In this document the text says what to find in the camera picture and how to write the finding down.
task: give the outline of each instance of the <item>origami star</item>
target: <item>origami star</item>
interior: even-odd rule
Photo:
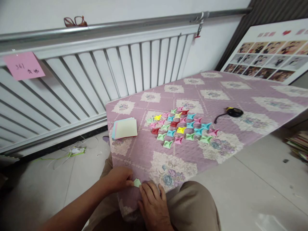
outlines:
[[[147,119],[147,123],[148,123],[148,124],[150,124],[150,123],[152,123],[152,122],[153,122],[153,117],[150,118],[150,119]]]
[[[181,118],[181,114],[182,114],[182,112],[179,113],[179,114],[175,114],[174,118],[175,118],[175,119],[180,119],[180,118]]]
[[[161,118],[161,115],[157,115],[154,117],[154,120],[160,120],[160,118]]]
[[[187,128],[193,128],[193,124],[195,123],[195,121],[194,122],[191,122],[191,123],[187,123],[186,124],[186,127]]]
[[[219,131],[219,129],[214,130],[214,129],[209,129],[208,135],[213,135],[213,136],[217,136],[217,132]]]
[[[155,128],[155,125],[156,125],[157,123],[151,123],[150,124],[150,128]]]
[[[168,127],[170,127],[170,124],[169,124],[169,125],[163,125],[163,126],[161,127],[161,130],[167,131],[167,130],[168,130]]]
[[[196,114],[187,115],[187,119],[193,119],[193,117],[194,117],[195,115],[196,115]]]
[[[189,111],[189,110],[187,110],[187,111],[182,111],[182,115],[187,115],[188,111]]]
[[[187,117],[180,118],[180,124],[185,124],[186,123],[186,119],[187,119]]]
[[[180,128],[180,127],[179,127],[179,128],[177,129],[176,132],[177,132],[177,133],[184,134],[184,130],[185,130],[185,129],[186,129],[186,127],[184,127],[184,128]]]
[[[209,144],[212,138],[213,138],[213,136],[201,136],[200,142]]]
[[[165,141],[163,147],[170,149],[172,143],[173,143],[173,141]]]
[[[201,124],[201,119],[202,119],[203,117],[201,117],[201,118],[198,118],[198,119],[193,119],[195,122],[196,122],[196,124]]]
[[[174,143],[176,144],[182,144],[182,139],[184,138],[184,136],[182,137],[175,137],[174,138]]]
[[[167,136],[173,137],[173,135],[174,135],[175,132],[176,132],[176,130],[173,130],[173,131],[168,130],[168,131],[167,131]]]
[[[174,122],[174,121],[173,121],[173,122],[171,122],[170,126],[171,126],[171,127],[176,127],[178,123],[179,123],[179,122]]]
[[[178,107],[177,108],[177,111],[182,111],[183,110],[183,107]]]
[[[167,133],[165,133],[165,134],[157,134],[157,140],[161,140],[161,141],[164,141],[164,138],[165,138],[165,136],[167,135]]]
[[[140,180],[139,180],[138,178],[136,178],[136,179],[134,180],[134,186],[137,187],[137,188],[139,188],[140,185],[141,185]]]
[[[167,118],[169,115],[170,115],[170,112],[167,112],[167,113],[163,113],[163,114],[162,114],[162,116],[163,116],[163,117],[166,117],[166,118]]]
[[[175,114],[176,111],[177,111],[177,109],[173,109],[173,110],[170,111],[170,114]]]
[[[202,135],[204,128],[195,128],[194,131],[196,132],[197,135]]]
[[[167,119],[167,121],[173,121],[173,119],[174,119],[174,116],[168,116],[168,119]]]
[[[201,124],[201,128],[204,128],[205,130],[208,130],[210,128],[210,125],[212,123],[208,123],[208,124]]]
[[[186,138],[187,140],[193,140],[193,136],[195,135],[196,133],[193,133],[193,134],[186,134]]]
[[[160,120],[160,121],[158,121],[158,124],[159,125],[164,125],[164,122],[166,121],[166,119],[165,120]]]
[[[158,130],[159,130],[160,128],[153,128],[153,130],[152,130],[152,134],[155,134],[155,135],[157,135],[158,134]]]

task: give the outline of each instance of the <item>stack of books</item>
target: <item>stack of books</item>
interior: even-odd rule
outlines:
[[[291,150],[308,164],[308,131],[301,131],[291,138],[287,138]]]
[[[127,118],[114,122],[111,138],[116,140],[124,137],[137,136],[137,121]]]

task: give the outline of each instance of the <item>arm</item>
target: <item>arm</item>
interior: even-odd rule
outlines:
[[[109,194],[133,187],[133,171],[115,167],[91,188],[43,224],[39,231],[82,230],[99,203]]]

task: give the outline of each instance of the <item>black tape measure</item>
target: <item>black tape measure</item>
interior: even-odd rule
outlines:
[[[244,112],[241,109],[234,108],[234,107],[228,107],[228,108],[226,108],[226,113],[225,114],[221,114],[221,115],[216,117],[216,119],[214,121],[214,124],[217,123],[218,117],[220,117],[222,115],[223,116],[224,115],[229,115],[229,116],[232,116],[232,117],[241,117],[243,114],[244,114]]]

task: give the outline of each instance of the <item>photo collage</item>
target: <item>photo collage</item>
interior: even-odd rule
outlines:
[[[224,71],[283,82],[307,62],[307,41],[246,42]]]

